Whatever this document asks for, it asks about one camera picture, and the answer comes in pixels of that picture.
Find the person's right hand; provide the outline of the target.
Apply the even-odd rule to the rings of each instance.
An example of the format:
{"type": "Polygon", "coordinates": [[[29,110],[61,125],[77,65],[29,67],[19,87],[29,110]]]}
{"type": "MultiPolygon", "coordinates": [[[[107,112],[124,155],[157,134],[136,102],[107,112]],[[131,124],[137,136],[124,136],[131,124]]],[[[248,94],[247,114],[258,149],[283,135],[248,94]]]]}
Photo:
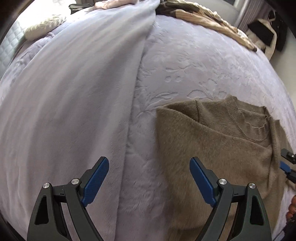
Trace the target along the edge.
{"type": "Polygon", "coordinates": [[[296,196],[292,198],[291,204],[288,207],[288,212],[286,214],[287,221],[290,221],[295,214],[296,214],[296,196]]]}

